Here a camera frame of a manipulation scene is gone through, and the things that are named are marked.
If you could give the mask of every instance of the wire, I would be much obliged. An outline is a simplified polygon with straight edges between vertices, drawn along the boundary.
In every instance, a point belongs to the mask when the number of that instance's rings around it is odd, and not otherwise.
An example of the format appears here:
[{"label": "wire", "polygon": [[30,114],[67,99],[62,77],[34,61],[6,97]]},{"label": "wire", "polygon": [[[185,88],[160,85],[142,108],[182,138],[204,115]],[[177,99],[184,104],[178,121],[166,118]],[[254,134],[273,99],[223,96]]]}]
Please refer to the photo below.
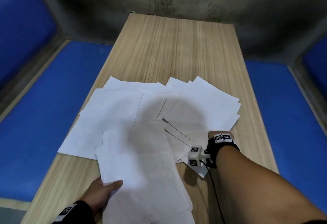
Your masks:
[{"label": "wire", "polygon": [[221,215],[221,219],[223,220],[223,223],[225,223],[225,220],[224,220],[224,216],[223,216],[223,213],[221,212],[221,208],[220,208],[220,205],[219,205],[219,201],[218,201],[218,196],[217,196],[217,192],[216,192],[216,187],[215,187],[215,183],[214,183],[214,179],[212,178],[212,175],[211,175],[211,172],[209,171],[209,168],[207,167],[207,165],[202,161],[200,160],[206,167],[206,169],[208,170],[208,173],[210,175],[210,178],[211,178],[211,182],[212,182],[212,185],[214,187],[214,191],[215,191],[215,195],[216,195],[216,200],[217,200],[217,204],[218,204],[218,208],[219,208],[219,212],[220,212],[220,215]]}]

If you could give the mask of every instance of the grey wall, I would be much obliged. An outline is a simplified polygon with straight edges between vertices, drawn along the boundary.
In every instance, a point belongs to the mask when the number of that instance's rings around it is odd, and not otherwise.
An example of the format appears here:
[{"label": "grey wall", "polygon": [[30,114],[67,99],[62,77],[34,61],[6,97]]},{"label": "grey wall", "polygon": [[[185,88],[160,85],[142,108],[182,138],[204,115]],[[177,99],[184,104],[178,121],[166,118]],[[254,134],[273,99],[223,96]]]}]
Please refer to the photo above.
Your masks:
[{"label": "grey wall", "polygon": [[71,37],[110,40],[130,11],[235,25],[243,55],[292,63],[327,30],[327,0],[46,0]]}]

